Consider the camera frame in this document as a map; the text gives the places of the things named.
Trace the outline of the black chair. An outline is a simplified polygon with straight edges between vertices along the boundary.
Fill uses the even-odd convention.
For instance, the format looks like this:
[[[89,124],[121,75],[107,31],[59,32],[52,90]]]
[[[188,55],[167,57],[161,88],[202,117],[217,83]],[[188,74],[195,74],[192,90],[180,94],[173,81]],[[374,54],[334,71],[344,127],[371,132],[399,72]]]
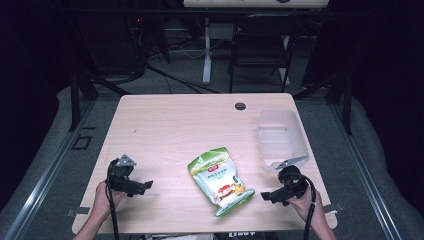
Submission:
[[[285,90],[294,45],[303,31],[302,20],[294,15],[251,14],[240,18],[233,27],[228,66],[229,92],[233,92],[234,68],[284,69],[280,77]]]

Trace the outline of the person's right hand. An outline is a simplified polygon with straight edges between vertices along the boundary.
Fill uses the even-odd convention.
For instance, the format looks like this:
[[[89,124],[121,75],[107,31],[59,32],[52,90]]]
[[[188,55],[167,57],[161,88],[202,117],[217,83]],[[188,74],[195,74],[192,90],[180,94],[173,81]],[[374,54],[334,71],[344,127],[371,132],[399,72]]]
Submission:
[[[300,198],[292,197],[288,202],[294,207],[295,211],[304,221],[307,221],[310,207],[314,206],[314,213],[311,220],[312,227],[318,226],[321,221],[325,220],[321,195],[319,192],[316,192],[316,199],[313,203],[312,190],[310,187],[307,188],[303,196]]]

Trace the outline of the aluminium floor rail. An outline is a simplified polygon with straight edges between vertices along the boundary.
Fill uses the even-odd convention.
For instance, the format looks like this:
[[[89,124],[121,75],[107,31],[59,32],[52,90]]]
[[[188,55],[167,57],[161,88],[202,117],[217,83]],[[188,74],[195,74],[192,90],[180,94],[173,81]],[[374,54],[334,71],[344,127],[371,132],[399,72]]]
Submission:
[[[82,124],[89,117],[95,101],[83,104],[80,120],[73,130],[71,105],[60,102],[58,113],[23,180],[0,213],[0,240],[20,240],[54,183]]]
[[[364,188],[368,200],[372,206],[372,209],[380,223],[383,233],[387,240],[403,240],[402,236],[393,221],[393,218],[387,208],[385,201],[383,200],[380,191],[378,190],[374,179],[368,167],[364,161],[362,154],[353,138],[353,135],[349,135],[342,123],[342,113],[338,106],[329,105],[329,109],[332,113],[333,118],[336,121],[339,131],[341,132],[345,142],[348,145],[349,151],[353,156],[353,165],[355,171],[358,174],[360,182]]]

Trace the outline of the white desk leg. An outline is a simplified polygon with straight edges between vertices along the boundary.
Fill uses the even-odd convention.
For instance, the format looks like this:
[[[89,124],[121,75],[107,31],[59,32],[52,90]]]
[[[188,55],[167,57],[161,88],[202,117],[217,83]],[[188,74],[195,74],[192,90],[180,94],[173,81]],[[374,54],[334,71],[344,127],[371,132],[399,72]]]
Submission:
[[[205,38],[205,58],[204,58],[202,82],[205,85],[208,85],[211,83],[211,68],[212,68],[210,23],[208,18],[205,19],[205,23],[204,23],[204,38]]]

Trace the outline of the black metal stand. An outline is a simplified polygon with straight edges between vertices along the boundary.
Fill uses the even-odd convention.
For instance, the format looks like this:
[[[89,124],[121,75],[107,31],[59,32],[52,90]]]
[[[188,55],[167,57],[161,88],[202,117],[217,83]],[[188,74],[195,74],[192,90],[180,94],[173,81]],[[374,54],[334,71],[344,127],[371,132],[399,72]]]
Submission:
[[[325,86],[330,86],[330,90],[325,96],[327,104],[337,104],[340,97],[343,97],[342,126],[346,133],[351,135],[352,80],[349,73],[334,74],[324,81],[313,84],[300,93],[295,94],[293,98],[296,100],[303,99]]]
[[[95,83],[106,87],[107,89],[117,93],[120,96],[129,94],[128,91],[121,89],[120,87],[101,77],[89,64],[76,63],[74,66],[73,76],[70,80],[72,112],[70,131],[76,129],[81,119],[79,94],[82,93],[83,96],[89,101],[95,101],[98,98],[98,92],[94,87]]]

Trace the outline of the green and white snack bag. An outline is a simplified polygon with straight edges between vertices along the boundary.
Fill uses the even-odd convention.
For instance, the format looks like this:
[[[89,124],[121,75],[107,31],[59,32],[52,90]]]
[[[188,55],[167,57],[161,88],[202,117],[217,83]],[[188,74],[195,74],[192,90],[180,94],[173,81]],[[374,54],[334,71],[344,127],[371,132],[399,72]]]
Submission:
[[[252,198],[255,190],[247,188],[238,177],[234,161],[225,147],[212,149],[196,157],[188,171],[222,217]]]

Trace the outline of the metal table bracket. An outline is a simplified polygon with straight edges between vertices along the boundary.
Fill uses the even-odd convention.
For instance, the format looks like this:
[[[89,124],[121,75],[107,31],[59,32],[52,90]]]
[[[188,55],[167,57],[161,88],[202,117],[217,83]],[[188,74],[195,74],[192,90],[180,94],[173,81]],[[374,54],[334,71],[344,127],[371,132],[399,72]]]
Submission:
[[[66,212],[67,217],[76,217],[77,215],[87,215],[90,211],[89,207],[77,207],[74,209],[68,209]]]
[[[323,209],[325,213],[337,214],[339,211],[342,211],[344,209],[344,206],[341,202],[337,202],[325,205]]]

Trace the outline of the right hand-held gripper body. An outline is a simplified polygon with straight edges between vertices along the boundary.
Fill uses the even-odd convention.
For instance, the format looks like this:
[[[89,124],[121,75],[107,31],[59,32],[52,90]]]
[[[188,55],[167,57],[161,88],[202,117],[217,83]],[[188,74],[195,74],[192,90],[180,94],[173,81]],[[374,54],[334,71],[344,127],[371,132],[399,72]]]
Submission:
[[[275,167],[275,169],[279,171],[278,180],[283,184],[283,187],[278,189],[284,191],[283,198],[288,200],[292,197],[299,198],[304,195],[308,183],[296,166],[296,163],[307,159],[307,156],[295,157],[283,160]]]

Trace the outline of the person's left hand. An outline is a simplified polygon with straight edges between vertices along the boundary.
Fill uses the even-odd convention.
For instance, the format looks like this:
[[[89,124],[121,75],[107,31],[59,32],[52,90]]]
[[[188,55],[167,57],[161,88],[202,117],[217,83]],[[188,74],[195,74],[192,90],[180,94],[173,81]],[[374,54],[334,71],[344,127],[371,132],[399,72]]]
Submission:
[[[100,182],[96,188],[96,195],[91,214],[100,220],[106,220],[110,215],[109,200],[112,199],[114,206],[117,207],[125,196],[126,194],[124,192],[115,190],[112,191],[112,194],[109,194],[106,182]]]

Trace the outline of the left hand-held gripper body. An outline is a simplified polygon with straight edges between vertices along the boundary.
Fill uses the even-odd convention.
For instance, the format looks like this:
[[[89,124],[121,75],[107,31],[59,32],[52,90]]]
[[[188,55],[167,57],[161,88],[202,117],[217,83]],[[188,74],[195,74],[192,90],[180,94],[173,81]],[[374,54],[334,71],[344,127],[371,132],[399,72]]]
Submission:
[[[136,183],[129,179],[136,162],[126,154],[112,160],[107,170],[107,183],[112,190],[127,193],[136,189]]]

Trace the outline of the clear plastic container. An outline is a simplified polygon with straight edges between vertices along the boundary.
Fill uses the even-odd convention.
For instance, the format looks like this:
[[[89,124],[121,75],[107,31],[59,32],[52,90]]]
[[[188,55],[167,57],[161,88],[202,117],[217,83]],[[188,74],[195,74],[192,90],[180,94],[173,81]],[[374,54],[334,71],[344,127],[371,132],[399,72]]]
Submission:
[[[265,109],[259,116],[258,141],[263,168],[278,172],[301,168],[310,160],[308,141],[298,114],[292,110]]]

